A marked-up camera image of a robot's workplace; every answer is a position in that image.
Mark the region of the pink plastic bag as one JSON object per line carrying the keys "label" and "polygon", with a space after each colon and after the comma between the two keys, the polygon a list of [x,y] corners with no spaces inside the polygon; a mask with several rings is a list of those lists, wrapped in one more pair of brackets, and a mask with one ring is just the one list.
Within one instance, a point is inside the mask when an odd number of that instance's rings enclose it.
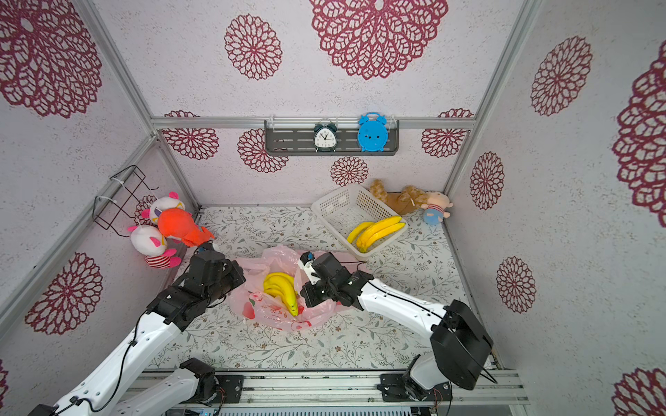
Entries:
{"label": "pink plastic bag", "polygon": [[[308,307],[299,291],[308,282],[306,275],[298,268],[302,251],[294,251],[285,246],[264,250],[259,258],[238,258],[246,282],[227,299],[232,312],[239,317],[274,329],[299,332],[324,325],[334,315],[343,311],[343,306],[331,300],[315,307]],[[294,302],[289,305],[281,296],[281,289],[267,291],[265,280],[270,275],[286,275],[287,286],[294,293]]]}

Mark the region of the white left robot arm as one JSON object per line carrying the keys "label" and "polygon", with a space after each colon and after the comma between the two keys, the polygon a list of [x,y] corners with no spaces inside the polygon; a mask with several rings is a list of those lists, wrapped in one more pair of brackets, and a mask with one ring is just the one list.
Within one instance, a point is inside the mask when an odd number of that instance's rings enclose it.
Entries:
{"label": "white left robot arm", "polygon": [[34,415],[161,415],[181,402],[208,405],[223,392],[213,367],[188,359],[164,381],[123,400],[154,357],[206,311],[222,303],[246,278],[234,260],[215,251],[195,253],[186,272],[161,291],[107,358],[53,406]]}

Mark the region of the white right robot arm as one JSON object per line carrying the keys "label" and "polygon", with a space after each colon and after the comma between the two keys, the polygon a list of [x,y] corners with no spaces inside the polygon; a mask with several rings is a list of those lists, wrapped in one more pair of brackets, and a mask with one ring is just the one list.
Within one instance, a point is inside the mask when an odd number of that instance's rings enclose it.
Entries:
{"label": "white right robot arm", "polygon": [[331,300],[345,307],[386,317],[430,341],[431,351],[418,355],[395,381],[379,390],[393,400],[426,400],[447,382],[472,391],[484,376],[494,342],[466,303],[431,303],[398,291],[369,272],[349,271],[332,253],[302,254],[298,267],[309,282],[300,291],[308,307]]}

